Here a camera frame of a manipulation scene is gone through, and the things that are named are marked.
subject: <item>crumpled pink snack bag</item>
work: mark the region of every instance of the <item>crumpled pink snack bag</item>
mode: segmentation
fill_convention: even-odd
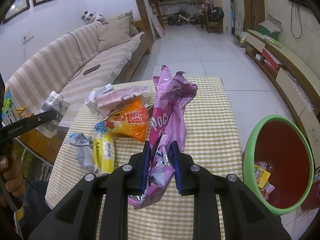
[[[152,156],[144,195],[128,198],[135,209],[159,202],[169,186],[175,171],[168,158],[171,143],[177,141],[180,151],[184,151],[187,129],[183,115],[198,87],[188,82],[183,73],[177,72],[172,78],[169,69],[162,65],[160,77],[153,78],[156,98],[149,133]]]

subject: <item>orange plastic wrapper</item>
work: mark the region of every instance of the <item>orange plastic wrapper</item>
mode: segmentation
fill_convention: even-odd
[[[147,136],[148,112],[143,106],[142,99],[137,98],[124,110],[111,115],[107,120],[97,123],[105,123],[108,133],[121,136],[121,134],[136,138],[144,142]]]

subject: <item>cabinet drawer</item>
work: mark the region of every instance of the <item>cabinet drawer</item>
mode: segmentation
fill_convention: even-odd
[[[265,48],[265,44],[262,41],[258,40],[256,37],[252,36],[250,33],[247,33],[247,42],[254,46],[261,53]]]
[[[306,105],[301,96],[298,94],[297,90],[295,89],[295,84],[293,80],[282,68],[279,69],[276,82],[279,84],[283,92],[290,100],[293,108],[297,112],[297,115],[300,115],[302,111],[306,108]]]
[[[312,111],[306,107],[300,115],[300,120],[306,130],[308,140],[313,153],[315,167],[320,167],[320,124]]]

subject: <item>green and white tablecloth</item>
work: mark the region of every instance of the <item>green and white tablecloth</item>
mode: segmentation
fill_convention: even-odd
[[[226,176],[236,174],[242,179],[242,153],[235,119],[220,78],[190,78],[198,85],[195,99],[186,107],[184,119],[187,126],[185,153],[190,154],[196,164],[211,173]],[[132,85],[153,85],[153,81],[114,85],[115,89]],[[153,103],[154,93],[147,96]],[[94,134],[99,120],[84,105],[74,119],[71,133]],[[115,167],[128,163],[132,154],[141,152],[143,143],[132,138],[114,138]],[[75,160],[76,147],[63,144],[50,177],[47,202],[55,206],[67,192],[87,173]],[[159,203],[135,210],[128,207],[129,239],[165,240],[192,239],[193,196],[181,197],[175,187],[174,178]],[[218,209],[221,239],[225,239],[220,201]]]

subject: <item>sofa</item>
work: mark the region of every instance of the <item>sofa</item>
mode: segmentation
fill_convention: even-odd
[[[98,53],[99,25],[102,23],[93,22],[63,35],[24,63],[6,83],[17,107],[27,106],[30,112],[38,114],[55,91],[71,103],[60,122],[61,126],[70,127],[94,88],[129,82],[143,55],[149,52],[145,34],[140,32],[130,41]],[[100,68],[83,75],[98,64]]]

